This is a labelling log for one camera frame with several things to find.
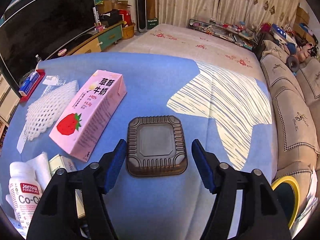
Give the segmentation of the paper stack on sofa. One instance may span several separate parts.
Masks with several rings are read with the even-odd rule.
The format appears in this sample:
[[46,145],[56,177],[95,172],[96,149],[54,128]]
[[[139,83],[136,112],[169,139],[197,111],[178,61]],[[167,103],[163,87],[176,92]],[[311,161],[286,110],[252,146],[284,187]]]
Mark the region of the paper stack on sofa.
[[302,211],[298,212],[298,216],[295,219],[293,226],[290,230],[292,239],[294,239],[299,232],[307,224],[308,220],[311,218],[311,215],[315,212],[317,204],[319,203],[319,198],[316,196],[318,186],[318,178],[315,169],[312,169],[312,173],[309,179],[309,187],[306,197],[304,198],[305,204]]

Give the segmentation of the white tissue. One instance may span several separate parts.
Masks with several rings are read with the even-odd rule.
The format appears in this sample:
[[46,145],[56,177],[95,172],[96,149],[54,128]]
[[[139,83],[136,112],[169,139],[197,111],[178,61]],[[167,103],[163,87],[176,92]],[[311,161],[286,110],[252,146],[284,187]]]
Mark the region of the white tissue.
[[30,159],[26,163],[34,169],[36,181],[44,192],[52,178],[47,153],[42,152],[37,157]]

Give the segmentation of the brown plastic tray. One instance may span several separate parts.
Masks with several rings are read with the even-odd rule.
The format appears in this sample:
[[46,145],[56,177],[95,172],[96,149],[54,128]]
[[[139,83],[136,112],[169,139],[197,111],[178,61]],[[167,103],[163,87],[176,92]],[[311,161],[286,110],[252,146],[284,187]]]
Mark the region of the brown plastic tray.
[[129,122],[126,168],[131,176],[175,176],[187,166],[183,128],[177,117],[145,116]]

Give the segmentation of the beige curtains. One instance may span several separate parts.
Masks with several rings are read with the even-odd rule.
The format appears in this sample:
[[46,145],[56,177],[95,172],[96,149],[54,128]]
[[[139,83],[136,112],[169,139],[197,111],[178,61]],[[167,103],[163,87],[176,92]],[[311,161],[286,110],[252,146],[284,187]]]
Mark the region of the beige curtains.
[[160,23],[186,27],[191,18],[218,23],[244,22],[251,29],[263,23],[287,28],[293,23],[300,0],[155,0]]

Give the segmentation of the beige sofa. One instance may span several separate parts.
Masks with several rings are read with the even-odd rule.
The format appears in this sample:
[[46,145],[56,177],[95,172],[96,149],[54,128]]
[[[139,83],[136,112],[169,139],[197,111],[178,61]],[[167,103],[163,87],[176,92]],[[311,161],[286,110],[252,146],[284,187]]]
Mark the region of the beige sofa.
[[256,53],[271,94],[277,124],[278,165],[275,178],[293,176],[306,206],[313,171],[319,171],[319,61],[298,58],[298,71],[286,65],[288,53],[263,40]]

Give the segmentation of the low cluttered shelf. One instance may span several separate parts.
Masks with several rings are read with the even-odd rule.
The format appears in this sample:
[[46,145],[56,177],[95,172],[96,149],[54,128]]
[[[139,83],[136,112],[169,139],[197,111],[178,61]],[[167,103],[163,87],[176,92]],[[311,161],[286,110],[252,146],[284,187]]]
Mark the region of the low cluttered shelf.
[[250,51],[257,45],[254,36],[246,36],[242,32],[237,32],[230,27],[225,28],[222,25],[213,22],[204,22],[191,18],[188,23],[188,28],[210,36],[218,37]]

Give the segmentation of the blue tablecloth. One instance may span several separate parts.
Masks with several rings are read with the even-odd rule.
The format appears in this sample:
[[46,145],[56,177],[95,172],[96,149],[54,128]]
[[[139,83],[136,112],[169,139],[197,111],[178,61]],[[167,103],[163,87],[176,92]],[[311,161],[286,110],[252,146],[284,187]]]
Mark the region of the blue tablecloth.
[[38,85],[1,156],[73,158],[37,197],[27,239],[275,239],[285,224],[274,172],[271,96],[253,77],[156,54],[91,53],[40,63],[67,83]]

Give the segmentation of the white supplement bottle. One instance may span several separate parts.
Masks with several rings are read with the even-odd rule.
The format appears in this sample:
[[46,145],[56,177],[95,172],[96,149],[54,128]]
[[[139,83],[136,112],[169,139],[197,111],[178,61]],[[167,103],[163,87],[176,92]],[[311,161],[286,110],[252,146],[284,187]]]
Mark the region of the white supplement bottle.
[[27,233],[33,214],[42,197],[42,190],[36,181],[34,169],[27,163],[13,162],[10,164],[9,170],[9,193],[17,219],[24,232]]

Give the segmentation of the black donut cushion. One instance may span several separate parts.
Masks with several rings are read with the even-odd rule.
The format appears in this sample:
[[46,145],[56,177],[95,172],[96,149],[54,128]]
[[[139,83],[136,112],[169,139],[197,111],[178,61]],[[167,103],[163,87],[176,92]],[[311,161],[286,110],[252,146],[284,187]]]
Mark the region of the black donut cushion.
[[286,59],[286,65],[291,70],[291,72],[297,72],[300,69],[299,60],[296,57],[292,56],[292,55],[290,55]]

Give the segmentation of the yellow rimmed trash bin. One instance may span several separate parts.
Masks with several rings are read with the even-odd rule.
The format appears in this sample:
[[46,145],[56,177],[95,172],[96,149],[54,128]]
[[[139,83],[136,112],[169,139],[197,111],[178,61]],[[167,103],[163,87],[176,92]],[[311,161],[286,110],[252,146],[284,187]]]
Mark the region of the yellow rimmed trash bin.
[[297,180],[293,176],[284,176],[276,179],[271,188],[276,194],[278,201],[288,221],[289,229],[297,217],[300,205],[300,189]]

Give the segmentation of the black tower fan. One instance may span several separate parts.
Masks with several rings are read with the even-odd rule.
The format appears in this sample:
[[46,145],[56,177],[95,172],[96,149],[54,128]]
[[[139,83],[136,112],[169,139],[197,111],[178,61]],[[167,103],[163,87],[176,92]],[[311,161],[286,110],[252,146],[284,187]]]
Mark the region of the black tower fan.
[[147,30],[146,0],[136,0],[137,29],[140,33]]

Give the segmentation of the stuffed toy pile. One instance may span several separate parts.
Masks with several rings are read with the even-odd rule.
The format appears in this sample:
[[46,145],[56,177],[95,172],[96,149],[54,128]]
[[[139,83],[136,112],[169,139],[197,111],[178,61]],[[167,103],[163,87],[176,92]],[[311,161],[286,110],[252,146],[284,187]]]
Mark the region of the stuffed toy pile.
[[262,25],[258,38],[254,53],[259,60],[267,55],[275,56],[284,63],[289,57],[295,57],[299,63],[311,58],[319,60],[319,46],[315,38],[309,42],[294,31],[285,31],[275,24]]

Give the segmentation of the floral bed sheet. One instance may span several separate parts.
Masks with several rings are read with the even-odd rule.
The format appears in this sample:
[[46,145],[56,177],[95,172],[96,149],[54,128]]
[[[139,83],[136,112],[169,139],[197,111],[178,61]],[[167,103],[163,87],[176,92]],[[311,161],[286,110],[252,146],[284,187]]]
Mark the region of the floral bed sheet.
[[266,83],[260,63],[251,51],[187,28],[160,24],[134,38],[121,51],[192,59],[226,68]]

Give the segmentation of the black television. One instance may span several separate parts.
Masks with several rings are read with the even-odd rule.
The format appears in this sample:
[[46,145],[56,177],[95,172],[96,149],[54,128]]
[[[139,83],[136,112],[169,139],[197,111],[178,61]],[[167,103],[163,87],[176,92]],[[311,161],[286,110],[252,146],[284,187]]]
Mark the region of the black television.
[[94,27],[93,7],[94,0],[33,0],[1,25],[1,71],[15,93],[37,56],[50,58]]

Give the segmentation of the tv cabinet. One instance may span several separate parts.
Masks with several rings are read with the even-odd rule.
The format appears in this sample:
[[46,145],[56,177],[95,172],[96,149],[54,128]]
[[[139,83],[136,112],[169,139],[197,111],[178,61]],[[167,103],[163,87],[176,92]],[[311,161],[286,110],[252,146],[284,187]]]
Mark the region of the tv cabinet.
[[120,21],[117,24],[114,24],[103,31],[94,34],[92,37],[67,52],[66,56],[99,53],[105,50],[107,47],[117,44],[118,41],[123,37],[122,24],[123,21]]

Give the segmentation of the white foam net sleeve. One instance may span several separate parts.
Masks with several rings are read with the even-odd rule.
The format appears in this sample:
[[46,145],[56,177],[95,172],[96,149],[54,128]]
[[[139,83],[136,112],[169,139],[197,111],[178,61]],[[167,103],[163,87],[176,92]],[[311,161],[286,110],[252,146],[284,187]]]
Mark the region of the white foam net sleeve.
[[19,153],[22,153],[27,140],[32,141],[39,137],[58,120],[78,89],[78,82],[71,81],[44,94],[28,107],[17,143]]

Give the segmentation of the pink strawberry milk carton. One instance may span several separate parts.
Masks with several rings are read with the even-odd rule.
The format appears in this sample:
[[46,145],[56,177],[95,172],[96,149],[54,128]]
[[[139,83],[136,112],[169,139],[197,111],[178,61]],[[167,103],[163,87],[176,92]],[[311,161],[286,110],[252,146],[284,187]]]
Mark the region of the pink strawberry milk carton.
[[96,70],[72,98],[49,137],[68,155],[87,162],[126,94],[121,74]]

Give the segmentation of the red blue box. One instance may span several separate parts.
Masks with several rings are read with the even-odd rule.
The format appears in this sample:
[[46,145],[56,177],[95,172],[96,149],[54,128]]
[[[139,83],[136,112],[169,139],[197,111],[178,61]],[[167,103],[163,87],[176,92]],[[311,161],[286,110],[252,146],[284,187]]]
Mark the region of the red blue box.
[[20,103],[28,101],[31,94],[40,83],[40,81],[45,76],[45,71],[43,69],[37,69],[33,71],[29,76],[25,79],[22,83],[21,87],[19,88],[19,94],[21,96]]

